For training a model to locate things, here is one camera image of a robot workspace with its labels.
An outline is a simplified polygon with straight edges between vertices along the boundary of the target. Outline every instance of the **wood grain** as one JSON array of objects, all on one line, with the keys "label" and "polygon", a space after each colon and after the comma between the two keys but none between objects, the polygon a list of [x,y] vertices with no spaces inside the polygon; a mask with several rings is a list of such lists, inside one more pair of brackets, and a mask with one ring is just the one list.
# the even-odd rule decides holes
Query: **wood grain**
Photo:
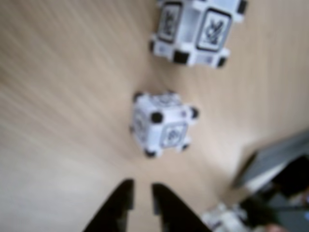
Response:
[{"label": "wood grain", "polygon": [[[197,213],[250,152],[309,126],[309,2],[252,0],[226,67],[155,58],[154,0],[0,0],[0,230],[82,231],[136,180],[128,231],[158,232],[150,184]],[[193,144],[146,159],[128,133],[137,90],[173,89],[201,111]]]}]

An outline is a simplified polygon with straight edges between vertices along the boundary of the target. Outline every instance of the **white cube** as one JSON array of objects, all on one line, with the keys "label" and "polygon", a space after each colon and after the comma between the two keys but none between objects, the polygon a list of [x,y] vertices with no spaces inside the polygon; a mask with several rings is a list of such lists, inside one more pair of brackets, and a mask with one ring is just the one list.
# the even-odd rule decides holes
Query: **white cube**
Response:
[{"label": "white cube", "polygon": [[187,129],[197,117],[198,110],[182,104],[177,93],[137,93],[130,130],[147,156],[159,157],[165,148],[182,151],[189,146]]},{"label": "white cube", "polygon": [[224,47],[233,22],[241,22],[245,0],[158,0],[161,17],[151,37],[151,52],[169,61],[192,66],[225,64]]}]

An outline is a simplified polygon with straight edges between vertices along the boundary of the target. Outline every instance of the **gray object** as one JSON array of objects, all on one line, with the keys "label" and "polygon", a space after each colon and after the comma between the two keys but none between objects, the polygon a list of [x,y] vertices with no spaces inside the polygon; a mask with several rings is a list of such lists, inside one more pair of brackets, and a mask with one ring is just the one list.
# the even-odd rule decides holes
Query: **gray object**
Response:
[{"label": "gray object", "polygon": [[235,179],[233,186],[240,187],[260,174],[296,158],[309,155],[309,130],[275,145],[257,150]]}]

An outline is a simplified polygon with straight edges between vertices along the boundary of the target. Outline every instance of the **black corner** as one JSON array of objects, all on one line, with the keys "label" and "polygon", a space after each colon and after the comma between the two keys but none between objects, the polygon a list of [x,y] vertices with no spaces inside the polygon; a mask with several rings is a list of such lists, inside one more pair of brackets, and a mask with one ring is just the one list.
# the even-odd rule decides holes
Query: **black corner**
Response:
[{"label": "black corner", "polygon": [[191,110],[192,110],[192,118],[193,119],[198,118],[198,115],[199,115],[198,109],[196,109],[195,107],[191,107]]},{"label": "black corner", "polygon": [[149,158],[154,158],[155,157],[155,152],[150,152],[150,151],[148,151],[146,149],[144,150],[144,152],[145,152],[146,156],[149,157]]},{"label": "black corner", "polygon": [[153,123],[161,123],[163,121],[163,114],[160,112],[155,112],[151,114],[151,121]]},{"label": "black corner", "polygon": [[149,42],[149,50],[153,53],[154,52],[154,48],[155,48],[155,43],[154,43],[154,41],[150,41]]},{"label": "black corner", "polygon": [[218,62],[218,67],[223,67],[225,65],[226,62],[226,58],[225,57],[221,57],[219,62]]},{"label": "black corner", "polygon": [[185,145],[183,145],[183,148],[182,148],[182,149],[183,149],[183,151],[184,151],[184,150],[186,150],[189,146],[190,146],[189,144],[185,144]]},{"label": "black corner", "polygon": [[189,53],[175,51],[173,61],[178,64],[186,64],[189,59]]},{"label": "black corner", "polygon": [[136,92],[134,95],[133,95],[133,102],[135,103],[137,101],[137,98],[139,98],[140,96],[142,96],[143,93],[141,92]]},{"label": "black corner", "polygon": [[168,89],[168,93],[173,94],[173,93],[176,93],[176,92],[175,92],[175,91],[173,91],[173,90]]},{"label": "black corner", "polygon": [[245,0],[242,0],[238,6],[237,13],[244,15],[246,13],[247,6],[248,6],[248,2]]}]

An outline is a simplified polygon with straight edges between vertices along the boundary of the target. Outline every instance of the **large white cube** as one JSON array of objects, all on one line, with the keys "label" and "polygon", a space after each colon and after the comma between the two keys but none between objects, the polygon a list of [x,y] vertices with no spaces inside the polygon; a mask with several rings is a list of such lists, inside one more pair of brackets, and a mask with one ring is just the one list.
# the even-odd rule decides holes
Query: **large white cube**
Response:
[{"label": "large white cube", "polygon": [[158,0],[161,17],[150,49],[159,57],[192,66],[225,64],[224,47],[233,22],[241,22],[245,0]]}]

